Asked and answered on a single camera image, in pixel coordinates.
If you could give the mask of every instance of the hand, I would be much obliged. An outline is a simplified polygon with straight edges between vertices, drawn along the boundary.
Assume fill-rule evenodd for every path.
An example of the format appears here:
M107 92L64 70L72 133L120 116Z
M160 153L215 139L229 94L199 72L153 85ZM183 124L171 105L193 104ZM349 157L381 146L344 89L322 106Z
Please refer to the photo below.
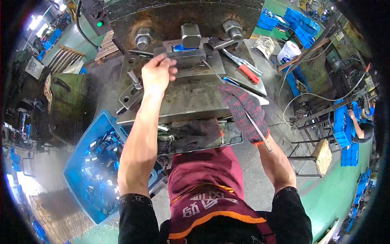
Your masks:
M230 84L220 85L217 89L221 93L223 101L232 112L237 128L252 144L256 146L261 144L263 140L245 114L246 111L255 121L263 136L267 138L269 127L264 121L264 110L261 109L259 100L240 87Z
M177 68L173 67L175 64L175 59L169 59L166 53L162 53L142 67L144 96L164 95L169 81L176 79L174 74L177 73Z
M356 119L355 118L355 113L353 112L352 109L348 109L348 115L351 117L351 119Z

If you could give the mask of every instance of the black t-shirt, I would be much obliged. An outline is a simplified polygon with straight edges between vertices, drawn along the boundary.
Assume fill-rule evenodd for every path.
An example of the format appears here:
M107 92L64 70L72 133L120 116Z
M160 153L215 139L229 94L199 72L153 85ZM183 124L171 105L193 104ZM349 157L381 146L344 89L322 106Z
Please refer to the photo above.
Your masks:
M119 200L118 243L166 244L169 220L158 229L152 201L139 194L126 194ZM257 212L265 218L276 236L278 244L311 244L311 221L294 187L280 190L272 201L272 211ZM225 216L216 216L196 226L186 237L195 243L262 243L262 235L255 224L241 222Z
M364 138L363 139L360 139L357 135L355 136L355 138L352 139L352 142L355 142L355 143L364 143L364 142L367 142L371 139L371 137L374 135L374 127L372 124L371 120L366 120L366 122L364 123L360 123L359 127L360 129L362 129L362 131L364 132Z

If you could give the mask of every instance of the factory machine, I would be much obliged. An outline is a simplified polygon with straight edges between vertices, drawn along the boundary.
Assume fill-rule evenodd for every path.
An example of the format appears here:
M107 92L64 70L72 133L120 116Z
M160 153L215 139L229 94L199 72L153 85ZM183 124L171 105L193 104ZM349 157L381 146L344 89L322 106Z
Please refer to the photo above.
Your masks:
M105 1L104 11L124 50L120 77L123 107L117 123L135 120L143 89L141 68L151 58L167 53L177 60L177 78L170 82L162 101L159 124L230 115L219 92L216 76L229 77L236 84L268 104L261 72L254 67L243 43L250 38L264 1ZM253 82L228 56L234 55L257 70Z

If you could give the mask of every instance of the knitted work glove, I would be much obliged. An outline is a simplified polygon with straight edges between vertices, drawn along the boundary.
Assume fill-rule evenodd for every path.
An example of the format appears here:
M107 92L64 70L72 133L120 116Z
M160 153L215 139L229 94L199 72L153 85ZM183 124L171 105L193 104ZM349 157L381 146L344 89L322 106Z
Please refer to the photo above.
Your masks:
M261 109L259 100L249 95L242 88L230 84L220 85L217 87L217 90L221 93L223 101L232 112L237 128L252 144L257 146L263 143L256 128L245 114L245 111L247 111L261 133L267 138L269 127L264 121L264 110Z

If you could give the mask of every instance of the maroon apron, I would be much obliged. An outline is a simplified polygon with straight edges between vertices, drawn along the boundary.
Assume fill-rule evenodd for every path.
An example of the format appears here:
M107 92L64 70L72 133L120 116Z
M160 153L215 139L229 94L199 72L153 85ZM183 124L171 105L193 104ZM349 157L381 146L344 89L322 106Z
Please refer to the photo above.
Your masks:
M276 243L266 220L244 202L243 175L230 146L174 155L168 179L171 243L214 216L256 224L266 244Z

